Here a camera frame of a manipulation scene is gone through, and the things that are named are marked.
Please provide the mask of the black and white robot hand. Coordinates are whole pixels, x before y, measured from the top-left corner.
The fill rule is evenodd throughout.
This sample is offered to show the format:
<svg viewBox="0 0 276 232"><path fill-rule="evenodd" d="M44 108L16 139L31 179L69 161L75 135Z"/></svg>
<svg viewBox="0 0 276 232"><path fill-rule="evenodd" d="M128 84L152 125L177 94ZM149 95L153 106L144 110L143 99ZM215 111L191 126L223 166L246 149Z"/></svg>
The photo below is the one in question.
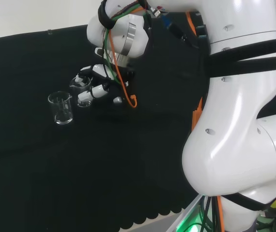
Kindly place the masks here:
<svg viewBox="0 0 276 232"><path fill-rule="evenodd" d="M110 71L107 65L96 64L84 67L73 82L74 86L80 89L77 94L79 104L88 104L93 101L114 105L125 103L125 95L117 73Z"/></svg>

